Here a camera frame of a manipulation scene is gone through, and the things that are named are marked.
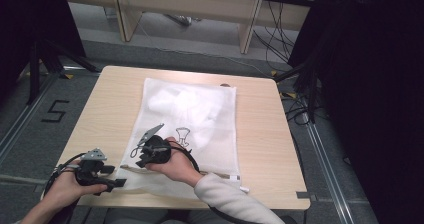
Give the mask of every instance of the floor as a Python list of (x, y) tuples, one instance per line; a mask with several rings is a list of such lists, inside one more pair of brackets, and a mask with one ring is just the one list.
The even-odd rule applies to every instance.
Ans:
[[(87, 56), (100, 67), (110, 64), (143, 66), (262, 78), (271, 78), (273, 70), (283, 73), (290, 69), (276, 54), (267, 51), (257, 37), (252, 38), (249, 52), (241, 54), (237, 25), (234, 23), (198, 20), (184, 27), (164, 15), (145, 13), (132, 40), (123, 43), (113, 13), (105, 13), (102, 7), (72, 3), (70, 6)], [(259, 37), (269, 41), (270, 34), (265, 28), (256, 27), (255, 31)], [(295, 42), (298, 33), (285, 31), (285, 34)], [(283, 50), (281, 42), (275, 39), (270, 44)], [(75, 66), (67, 59), (63, 63)], [(84, 71), (73, 74), (71, 80), (57, 79), (52, 82), (52, 87), (27, 126), (23, 127), (24, 131), (17, 137), (14, 147), (0, 162), (0, 223), (19, 220), (37, 202), (43, 183), (50, 175), (49, 168), (56, 164), (66, 145), (97, 80), (96, 75)], [(293, 93), (294, 80), (295, 77), (279, 83), (280, 92)], [(25, 108), (27, 88), (28, 77), (24, 76), (10, 100), (0, 106), (1, 137), (7, 135), (7, 130)], [(293, 111), (303, 110), (304, 99), (298, 97), (283, 97), (282, 103), (299, 150), (311, 207), (306, 212), (276, 212), (290, 215), (298, 223), (378, 223), (354, 171), (348, 160), (344, 159), (342, 145), (332, 129), (325, 108), (317, 109), (315, 125), (303, 125), (306, 117), (301, 113), (295, 116), (298, 112)], [(42, 122), (52, 118), (47, 110), (55, 100), (70, 100), (74, 104), (64, 104), (66, 115), (60, 123)], [(319, 100), (318, 106), (325, 106), (325, 101)], [(10, 198), (17, 201), (10, 203)], [(81, 223), (87, 214), (86, 223), (101, 223), (105, 211), (79, 207), (73, 223)]]

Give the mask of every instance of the gray carpet floor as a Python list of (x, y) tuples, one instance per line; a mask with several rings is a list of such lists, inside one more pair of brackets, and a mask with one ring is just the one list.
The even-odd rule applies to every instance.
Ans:
[[(115, 25), (113, 21), (108, 23), (109, 26), (107, 28)], [(84, 25), (92, 25), (92, 23), (79, 23), (79, 28), (81, 27), (80, 34), (89, 33), (90, 27)], [(207, 26), (208, 23), (205, 21), (202, 25)], [(151, 25), (145, 29), (149, 28), (149, 31), (152, 32), (151, 28), (158, 27)], [(256, 56), (260, 47), (259, 45), (255, 46), (257, 43), (255, 44), (254, 41), (252, 41), (252, 53), (247, 56), (238, 53), (232, 53), (231, 55), (220, 53), (221, 56), (230, 57), (230, 60), (228, 58), (200, 54), (186, 55), (176, 52), (164, 52), (154, 47), (143, 46), (143, 44), (134, 45), (134, 43), (122, 44), (119, 41), (95, 41), (93, 36), (82, 35), (82, 38), (89, 60), (98, 67), (122, 65), (262, 78), (269, 78), (267, 76), (271, 75), (272, 70), (279, 69), (281, 70), (279, 73), (281, 73), (289, 69), (287, 65), (281, 62), (267, 63), (263, 56)], [(220, 39), (213, 40), (216, 42), (213, 45), (220, 45), (219, 42), (222, 41)], [(233, 50), (237, 50), (237, 41), (233, 40), (229, 41), (229, 43), (233, 46)], [(63, 58), (62, 62), (64, 65), (75, 66), (72, 61), (66, 58)], [(19, 220), (37, 203), (43, 188), (40, 183), (46, 181), (50, 176), (98, 78), (86, 70), (73, 71), (72, 74), (74, 76), (71, 79), (59, 78), (55, 80), (25, 127), (24, 132), (0, 165), (0, 223), (11, 223)], [(281, 92), (293, 92), (292, 85), (294, 80), (289, 79), (281, 82), (278, 85), (279, 90)], [(9, 127), (25, 107), (28, 98), (28, 88), (29, 78), (24, 76), (17, 83), (8, 100), (5, 103), (1, 103), (0, 138), (6, 134)], [(56, 104), (58, 108), (60, 107), (60, 110), (65, 112), (63, 118), (60, 122), (55, 123), (43, 121), (58, 118), (57, 113), (48, 113), (49, 108), (56, 100), (68, 102)], [(291, 100), (283, 100), (282, 102), (286, 112), (296, 106)], [(378, 223), (354, 171), (343, 161), (344, 151), (342, 145), (339, 143), (336, 133), (334, 133), (331, 120), (325, 113), (325, 108), (318, 109), (316, 115), (317, 129), (343, 194), (348, 201), (353, 220), (355, 223)], [(311, 207), (306, 213), (303, 211), (275, 211), (281, 215), (292, 216), (298, 223), (341, 223), (306, 127), (296, 124), (294, 120), (289, 121), (289, 126), (295, 138), (295, 143), (297, 143), (299, 148), (305, 182), (311, 197)], [(15, 179), (16, 177), (22, 177), (26, 178), (26, 181), (10, 181), (8, 179), (10, 177), (15, 177)], [(93, 208), (90, 210), (88, 207), (78, 207), (72, 222), (81, 223), (84, 216), (89, 213), (86, 223), (102, 223), (105, 212), (104, 208)]]

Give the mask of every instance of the white sleeve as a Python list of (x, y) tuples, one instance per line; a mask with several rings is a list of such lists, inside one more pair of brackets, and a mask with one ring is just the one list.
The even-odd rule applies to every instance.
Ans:
[(194, 187), (194, 193), (210, 207), (246, 222), (274, 224), (284, 222), (269, 208), (239, 189), (226, 184), (213, 173), (204, 176)]

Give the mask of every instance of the human hand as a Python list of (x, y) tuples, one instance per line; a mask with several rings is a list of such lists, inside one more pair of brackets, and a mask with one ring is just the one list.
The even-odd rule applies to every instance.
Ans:
[(62, 208), (74, 203), (86, 194), (105, 191), (106, 185), (80, 186), (74, 172), (63, 172), (56, 178), (50, 190), (35, 207), (22, 219), (21, 224), (48, 223)]
[[(171, 146), (183, 148), (178, 145), (177, 141), (173, 137), (168, 137), (166, 140)], [(200, 178), (203, 177), (194, 169), (190, 160), (182, 152), (174, 149), (171, 150), (171, 158), (167, 163), (149, 163), (146, 164), (146, 169), (160, 172), (173, 181), (184, 182), (192, 187), (196, 186)]]
[(81, 186), (75, 179), (74, 172), (65, 171), (55, 180), (42, 202), (48, 203), (57, 209), (62, 209), (71, 205), (83, 195), (100, 193), (106, 189), (107, 185), (102, 184)]

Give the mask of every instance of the tripod leg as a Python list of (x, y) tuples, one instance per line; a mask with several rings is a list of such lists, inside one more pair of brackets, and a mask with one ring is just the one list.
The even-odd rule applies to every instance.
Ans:
[(311, 121), (312, 123), (315, 123), (315, 115), (314, 115), (314, 110), (315, 110), (315, 100), (317, 97), (317, 74), (314, 71), (312, 73), (312, 78), (311, 78), (311, 84), (309, 86), (309, 100), (308, 100), (308, 118), (309, 121)]
[(57, 56), (57, 52), (50, 48), (50, 46), (45, 42), (41, 42), (39, 46), (41, 59), (43, 60), (44, 66), (47, 68), (49, 73), (63, 74), (63, 65)]
[(274, 77), (274, 81), (275, 82), (280, 82), (280, 81), (282, 81), (284, 79), (287, 79), (287, 78), (289, 78), (291, 76), (294, 76), (294, 75), (298, 74), (303, 68), (304, 68), (304, 64), (300, 64), (299, 66), (294, 67), (290, 71), (285, 72), (285, 73), (283, 73), (281, 75), (278, 75), (278, 76)]
[(30, 52), (30, 90), (29, 90), (29, 99), (28, 105), (31, 104), (35, 98), (38, 96), (38, 92), (40, 91), (40, 67), (38, 64), (38, 52), (37, 52), (37, 42), (31, 46)]
[(50, 46), (51, 48), (53, 48), (54, 50), (57, 50), (58, 53), (61, 53), (65, 56), (67, 56), (68, 58), (70, 58), (72, 61), (78, 63), (80, 66), (84, 67), (85, 69), (91, 71), (91, 72), (100, 72), (100, 70), (93, 66), (92, 64), (90, 64), (89, 62), (87, 62), (86, 60), (74, 55), (73, 53), (71, 53), (70, 51), (66, 50), (64, 47), (49, 41), (49, 40), (45, 40), (45, 43)]

